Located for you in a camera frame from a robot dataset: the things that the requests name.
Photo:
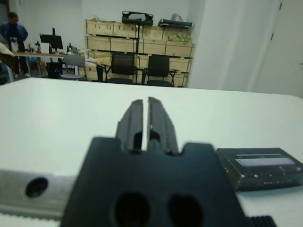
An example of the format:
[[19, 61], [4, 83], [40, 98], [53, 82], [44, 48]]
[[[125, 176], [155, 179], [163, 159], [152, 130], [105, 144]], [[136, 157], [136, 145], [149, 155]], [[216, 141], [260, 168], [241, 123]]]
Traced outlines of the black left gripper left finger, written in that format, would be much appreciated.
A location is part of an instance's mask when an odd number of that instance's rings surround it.
[[124, 152], [142, 150], [143, 139], [143, 100], [137, 99], [130, 106], [118, 122], [116, 138], [120, 139]]

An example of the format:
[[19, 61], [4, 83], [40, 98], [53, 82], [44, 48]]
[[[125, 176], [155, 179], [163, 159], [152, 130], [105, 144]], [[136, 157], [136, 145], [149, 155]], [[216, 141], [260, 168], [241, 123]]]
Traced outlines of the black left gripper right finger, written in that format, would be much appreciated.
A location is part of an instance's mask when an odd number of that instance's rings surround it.
[[162, 102], [154, 97], [148, 97], [147, 139], [148, 143], [156, 140], [166, 154], [178, 154], [174, 124]]

